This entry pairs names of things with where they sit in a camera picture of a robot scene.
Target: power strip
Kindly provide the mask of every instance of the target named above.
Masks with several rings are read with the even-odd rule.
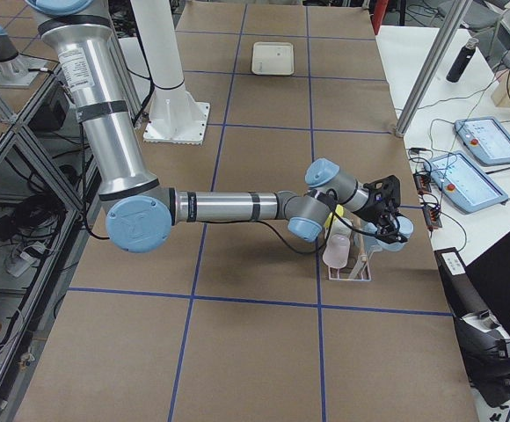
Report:
[[[34,242],[30,246],[26,246],[17,257],[7,264],[7,273],[13,277],[20,277],[41,258],[45,250],[46,245],[40,242]]]

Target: black tape band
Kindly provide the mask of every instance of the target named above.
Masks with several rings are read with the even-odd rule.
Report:
[[[251,200],[253,201],[253,209],[251,211],[251,218],[249,221],[256,222],[261,216],[261,199],[255,192],[249,192],[249,194],[251,195]]]
[[[17,51],[17,53],[12,55],[11,57],[7,57],[6,59],[0,59],[0,63],[8,62],[9,60],[16,59],[17,57],[18,57],[18,51]]]
[[[38,26],[38,33],[40,35],[44,35],[48,31],[51,31],[55,28],[60,28],[62,26],[84,24],[102,25],[107,26],[108,28],[111,27],[111,23],[107,18],[101,18],[100,16],[92,15],[70,15],[47,20]]]
[[[196,216],[198,214],[198,201],[196,200],[196,192],[187,192],[188,198],[188,217],[186,222],[196,222]]]
[[[83,123],[87,120],[98,119],[114,113],[127,112],[126,101],[111,101],[108,103],[98,103],[79,107],[76,111],[77,123]]]
[[[157,186],[159,186],[159,180],[155,179],[155,180],[152,180],[152,181],[146,183],[145,185],[132,187],[125,191],[99,195],[98,198],[104,202],[109,201],[109,200],[121,200],[122,198],[127,198],[128,196],[134,196],[134,195],[138,195],[140,193],[147,192],[148,190],[153,189],[154,187],[157,187]]]
[[[156,88],[159,88],[160,90],[164,90],[164,91],[172,91],[172,90],[176,90],[177,88],[180,88],[181,86],[183,86],[184,83],[185,83],[185,79],[183,79],[183,82],[181,82],[179,85],[172,86],[171,88],[164,88],[163,86],[159,86],[157,84],[156,84]]]
[[[354,195],[357,194],[357,191],[359,190],[359,182],[355,183],[354,184],[354,191],[353,193],[351,193],[351,196],[349,196],[349,198],[343,202],[342,204],[340,204],[341,207],[343,207],[345,204],[347,204],[352,198],[354,198]]]
[[[279,219],[279,212],[281,211],[281,204],[280,204],[280,200],[279,200],[279,195],[274,193],[274,198],[276,199],[276,214],[274,215],[274,219],[278,220]]]
[[[177,209],[175,207],[175,189],[169,188],[169,213],[171,214],[171,226],[175,225]]]

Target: aluminum pole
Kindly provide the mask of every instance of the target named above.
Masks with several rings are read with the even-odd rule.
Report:
[[[439,30],[435,38],[431,50],[423,63],[423,68],[419,72],[419,76],[413,85],[412,92],[405,102],[404,110],[400,114],[394,134],[403,137],[405,132],[412,123],[413,116],[417,112],[421,100],[425,97],[429,84],[433,80],[434,74],[441,64],[442,58],[447,53],[448,46],[455,36],[456,30],[463,22],[466,11],[470,8],[472,0],[455,0],[450,12],[445,18],[442,28]]]

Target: silver arm segment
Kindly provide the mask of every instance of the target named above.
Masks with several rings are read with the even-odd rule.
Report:
[[[165,242],[178,222],[272,219],[289,220],[290,231],[313,242],[338,204],[381,226],[380,215],[397,212],[398,190],[393,209],[384,206],[388,203],[384,199],[371,203],[368,187],[325,159],[308,169],[310,189],[302,197],[287,191],[195,193],[162,188],[143,161],[107,49],[112,30],[106,2],[63,0],[43,6],[37,0],[26,1],[34,9],[41,38],[55,49],[62,64],[77,119],[98,162],[102,178],[98,194],[106,211],[106,228],[120,248],[151,251]]]

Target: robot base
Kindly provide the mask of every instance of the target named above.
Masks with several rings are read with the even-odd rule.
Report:
[[[47,60],[33,59],[30,57],[23,57],[27,67],[30,69],[39,69],[46,66]],[[34,79],[40,74],[40,72],[28,72],[26,75],[9,79],[3,76],[0,70],[0,88],[20,88],[27,89],[33,83]]]

